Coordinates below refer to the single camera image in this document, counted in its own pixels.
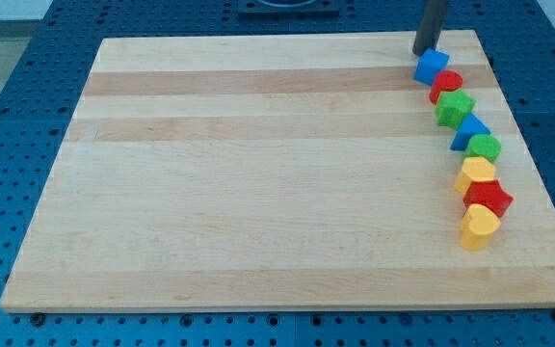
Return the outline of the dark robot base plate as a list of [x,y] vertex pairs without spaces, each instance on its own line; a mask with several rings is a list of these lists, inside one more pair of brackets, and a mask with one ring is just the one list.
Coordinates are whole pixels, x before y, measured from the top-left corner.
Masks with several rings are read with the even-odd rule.
[[339,14],[337,0],[239,0],[239,17],[297,16],[312,14]]

